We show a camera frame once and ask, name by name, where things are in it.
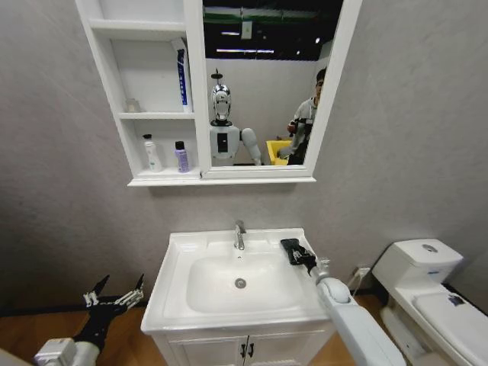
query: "gray wall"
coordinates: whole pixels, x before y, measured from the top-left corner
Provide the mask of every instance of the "gray wall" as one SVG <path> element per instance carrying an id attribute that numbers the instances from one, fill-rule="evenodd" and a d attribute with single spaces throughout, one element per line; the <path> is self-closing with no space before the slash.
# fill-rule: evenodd
<path id="1" fill-rule="evenodd" d="M 315 75 L 317 75 L 317 73 L 321 69 L 323 69 L 324 67 L 327 67 L 329 65 L 330 51 L 332 50 L 332 42 L 333 41 L 334 40 L 330 40 L 329 42 L 326 42 L 322 45 L 322 49 L 320 50 L 319 59 L 317 60 L 317 62 L 315 64 L 315 72 L 314 72 Z M 315 88 L 316 79 L 313 78 L 312 82 L 313 82 L 312 85 Z"/>
<path id="2" fill-rule="evenodd" d="M 222 83 L 230 88 L 230 118 L 238 128 L 252 128 L 258 138 L 263 162 L 270 164 L 267 140 L 288 137 L 287 125 L 300 104 L 314 95 L 314 61 L 276 61 L 267 59 L 207 59 L 208 95 L 215 85 L 210 75 L 217 68 Z M 210 118 L 214 106 L 208 104 Z M 252 163 L 240 146 L 236 163 Z"/>
<path id="3" fill-rule="evenodd" d="M 488 310 L 488 2 L 365 0 L 309 185 L 126 188 L 129 167 L 78 15 L 0 2 L 3 305 L 75 303 L 106 273 L 149 293 L 171 232 L 303 226 L 333 273 L 438 237 Z"/>

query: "purple bottle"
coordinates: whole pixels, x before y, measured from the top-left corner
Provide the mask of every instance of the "purple bottle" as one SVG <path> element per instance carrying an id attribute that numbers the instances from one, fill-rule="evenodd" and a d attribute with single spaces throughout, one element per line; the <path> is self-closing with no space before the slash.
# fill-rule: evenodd
<path id="1" fill-rule="evenodd" d="M 175 155 L 178 159 L 178 171 L 180 173 L 187 173 L 190 171 L 190 165 L 188 164 L 188 156 L 185 150 L 185 143 L 183 141 L 175 142 Z"/>

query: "faucet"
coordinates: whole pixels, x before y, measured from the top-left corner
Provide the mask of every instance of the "faucet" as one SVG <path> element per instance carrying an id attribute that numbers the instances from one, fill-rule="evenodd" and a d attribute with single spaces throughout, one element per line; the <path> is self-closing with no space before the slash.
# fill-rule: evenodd
<path id="1" fill-rule="evenodd" d="M 241 220 L 236 221 L 236 239 L 234 240 L 234 246 L 238 250 L 244 250 L 244 239 L 242 235 L 246 233 L 246 229 L 244 229 L 244 222 Z"/>

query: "flush button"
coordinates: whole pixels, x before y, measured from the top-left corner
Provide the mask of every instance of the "flush button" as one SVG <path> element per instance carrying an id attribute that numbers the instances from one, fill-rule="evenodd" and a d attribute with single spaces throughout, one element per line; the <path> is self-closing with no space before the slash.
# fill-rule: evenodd
<path id="1" fill-rule="evenodd" d="M 422 244 L 422 247 L 428 251 L 428 252 L 431 252 L 431 253 L 437 253 L 438 250 L 436 248 L 434 248 L 433 246 L 430 246 L 429 244 Z"/>

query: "white bottle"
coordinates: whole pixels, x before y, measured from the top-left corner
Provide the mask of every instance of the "white bottle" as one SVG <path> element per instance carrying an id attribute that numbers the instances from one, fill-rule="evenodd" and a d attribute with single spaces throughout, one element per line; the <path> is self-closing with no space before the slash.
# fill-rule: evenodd
<path id="1" fill-rule="evenodd" d="M 156 151 L 156 144 L 153 142 L 152 138 L 153 135 L 148 133 L 147 135 L 143 135 L 144 137 L 144 146 L 146 147 L 147 158 L 149 159 L 149 169 L 151 172 L 160 172 L 162 171 L 162 165 L 159 161 L 158 152 Z"/>

